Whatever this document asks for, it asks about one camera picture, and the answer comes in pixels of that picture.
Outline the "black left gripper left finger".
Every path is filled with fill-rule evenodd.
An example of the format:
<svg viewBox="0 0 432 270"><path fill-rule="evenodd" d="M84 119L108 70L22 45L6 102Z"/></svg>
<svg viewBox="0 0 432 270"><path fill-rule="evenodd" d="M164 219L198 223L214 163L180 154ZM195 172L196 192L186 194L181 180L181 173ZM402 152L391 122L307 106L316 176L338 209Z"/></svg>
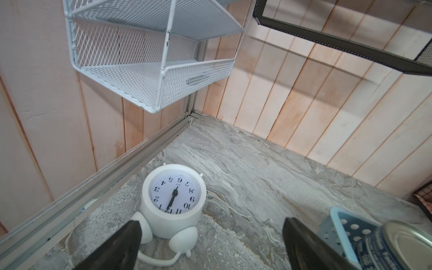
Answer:
<svg viewBox="0 0 432 270"><path fill-rule="evenodd" d="M130 220L74 268L76 270L132 270L136 264L141 237L140 223Z"/></svg>

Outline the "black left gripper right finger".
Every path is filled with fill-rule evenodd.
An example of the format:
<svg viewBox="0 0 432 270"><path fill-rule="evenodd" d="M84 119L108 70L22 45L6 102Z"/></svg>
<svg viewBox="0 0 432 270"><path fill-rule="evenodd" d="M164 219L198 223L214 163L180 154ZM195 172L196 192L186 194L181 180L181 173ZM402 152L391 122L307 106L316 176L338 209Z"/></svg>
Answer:
<svg viewBox="0 0 432 270"><path fill-rule="evenodd" d="M283 241L294 270L358 270L297 218L286 218Z"/></svg>

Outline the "light blue plastic basket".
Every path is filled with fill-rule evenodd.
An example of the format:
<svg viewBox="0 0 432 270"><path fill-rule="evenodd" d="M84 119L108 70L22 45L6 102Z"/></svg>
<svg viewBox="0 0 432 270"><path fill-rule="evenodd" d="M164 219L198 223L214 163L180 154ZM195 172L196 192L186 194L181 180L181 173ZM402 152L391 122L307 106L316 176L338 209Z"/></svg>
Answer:
<svg viewBox="0 0 432 270"><path fill-rule="evenodd" d="M340 207L330 208L330 214L319 225L317 235L355 268L361 269L353 246L380 225L352 214Z"/></svg>

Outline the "small blue tin can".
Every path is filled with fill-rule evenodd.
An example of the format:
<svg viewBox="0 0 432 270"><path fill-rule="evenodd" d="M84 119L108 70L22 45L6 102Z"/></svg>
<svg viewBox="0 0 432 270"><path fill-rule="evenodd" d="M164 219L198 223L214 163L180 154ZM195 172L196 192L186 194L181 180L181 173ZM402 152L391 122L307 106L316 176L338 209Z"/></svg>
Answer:
<svg viewBox="0 0 432 270"><path fill-rule="evenodd" d="M430 270L432 236L391 220L361 238L354 246L363 270Z"/></svg>

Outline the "white alarm clock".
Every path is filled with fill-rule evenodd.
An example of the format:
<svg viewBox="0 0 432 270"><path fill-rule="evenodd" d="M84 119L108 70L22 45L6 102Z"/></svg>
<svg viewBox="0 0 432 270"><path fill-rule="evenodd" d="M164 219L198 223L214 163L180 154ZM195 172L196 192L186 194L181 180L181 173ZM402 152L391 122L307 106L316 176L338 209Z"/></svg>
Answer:
<svg viewBox="0 0 432 270"><path fill-rule="evenodd" d="M163 164L144 180L139 211L131 217L138 223L141 245L154 237L167 239L175 256L155 259L141 252L139 261L155 267L170 267L181 255L191 256L198 241L197 224L207 198L201 173L180 164Z"/></svg>

